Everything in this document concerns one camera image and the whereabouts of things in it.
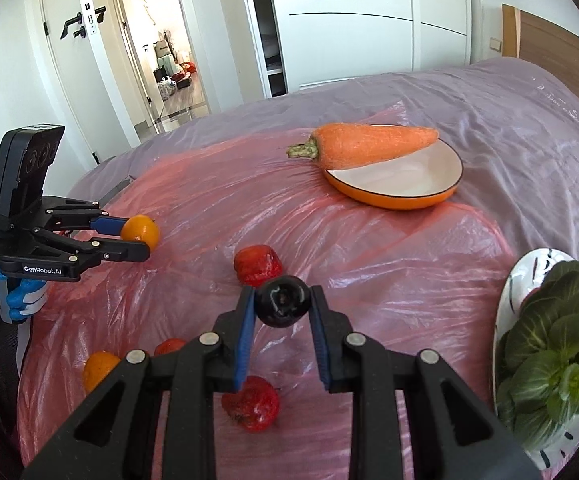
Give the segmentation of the left blue gloved hand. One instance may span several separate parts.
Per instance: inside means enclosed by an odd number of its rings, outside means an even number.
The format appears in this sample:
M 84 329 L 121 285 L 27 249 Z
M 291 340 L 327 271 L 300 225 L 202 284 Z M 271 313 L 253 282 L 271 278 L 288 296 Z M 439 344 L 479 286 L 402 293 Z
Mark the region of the left blue gloved hand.
M 9 285 L 0 272 L 0 315 L 5 323 L 21 323 L 36 314 L 48 300 L 48 284 L 23 278 L 18 285 Z

